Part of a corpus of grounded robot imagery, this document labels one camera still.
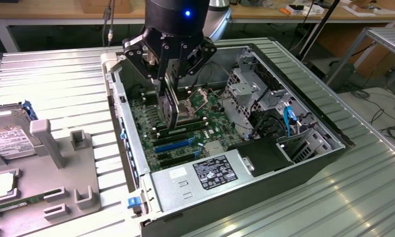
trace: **aluminum slatted surface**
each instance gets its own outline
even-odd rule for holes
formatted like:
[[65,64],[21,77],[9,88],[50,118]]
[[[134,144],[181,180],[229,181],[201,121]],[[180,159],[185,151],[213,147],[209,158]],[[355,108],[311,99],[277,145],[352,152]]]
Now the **aluminum slatted surface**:
[[395,53],[395,28],[368,28],[365,35]]
[[[186,236],[395,236],[395,153],[278,44],[266,39],[222,40],[217,44],[234,43],[258,46],[356,147],[307,184]],[[102,49],[59,50],[6,54],[2,59],[0,104],[29,98],[38,116],[50,118],[55,137],[82,128],[93,135],[97,159],[102,210],[31,236],[55,233],[59,236],[129,236],[120,205],[126,192],[121,162],[104,85],[95,80],[98,55],[104,52]],[[53,88],[41,87],[46,83],[53,83]]]

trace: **green circuit board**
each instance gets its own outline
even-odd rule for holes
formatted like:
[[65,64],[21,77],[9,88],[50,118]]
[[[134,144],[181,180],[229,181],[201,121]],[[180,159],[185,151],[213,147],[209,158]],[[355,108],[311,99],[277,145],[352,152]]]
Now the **green circuit board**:
[[[190,130],[174,133],[174,135],[180,135],[184,136],[186,139],[192,139],[190,145],[160,153],[154,152],[154,147],[157,147],[154,146],[154,142],[160,140],[160,136],[157,138],[154,129],[152,129],[154,127],[164,126],[158,106],[145,105],[142,100],[140,99],[133,99],[129,102],[132,115],[136,121],[136,128],[141,139],[141,145],[152,172],[189,162],[190,160],[176,162],[169,165],[164,165],[162,161],[170,159],[174,160],[176,158],[184,157],[185,155],[192,156],[190,154],[194,154],[192,160],[208,157],[208,153],[204,151],[204,145],[210,141],[217,140],[224,150],[226,150],[226,148],[232,144],[241,142],[237,131],[232,127],[222,110],[220,110],[221,105],[217,103],[214,94],[212,92],[208,92],[205,89],[202,90],[206,92],[208,103],[201,107],[200,110],[196,111],[194,117],[197,119],[205,117],[205,120],[201,120],[198,122],[188,122],[184,126],[186,126],[186,128],[189,128]],[[198,93],[193,93],[189,98],[189,102],[190,106],[196,110],[204,103],[202,96]],[[160,131],[160,135],[166,135],[170,132],[181,131],[181,129],[178,129],[177,125],[177,127],[172,131]]]

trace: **robotic arm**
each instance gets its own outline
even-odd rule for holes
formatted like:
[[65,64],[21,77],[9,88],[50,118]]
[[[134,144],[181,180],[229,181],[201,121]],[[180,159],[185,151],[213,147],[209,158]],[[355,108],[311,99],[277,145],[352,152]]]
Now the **robotic arm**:
[[[168,128],[177,123],[177,83],[216,52],[202,26],[209,0],[146,0],[142,34],[122,41],[126,59],[156,88]],[[144,46],[148,48],[144,57]]]

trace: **motherboard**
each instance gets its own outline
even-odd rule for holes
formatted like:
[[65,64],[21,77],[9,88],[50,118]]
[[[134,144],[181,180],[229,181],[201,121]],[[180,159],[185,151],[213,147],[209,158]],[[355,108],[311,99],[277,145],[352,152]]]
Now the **motherboard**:
[[228,120],[216,92],[200,87],[193,90],[182,88],[181,92],[173,129],[166,129],[161,119],[154,93],[129,101],[152,172],[216,155],[241,142],[236,124]]

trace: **power supply label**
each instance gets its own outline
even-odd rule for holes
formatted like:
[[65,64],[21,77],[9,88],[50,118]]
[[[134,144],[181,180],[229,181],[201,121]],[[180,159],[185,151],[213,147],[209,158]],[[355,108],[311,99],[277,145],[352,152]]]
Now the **power supply label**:
[[7,156],[33,150],[33,145],[22,129],[0,132],[0,155]]
[[225,156],[198,162],[193,164],[193,168],[205,190],[238,179]]

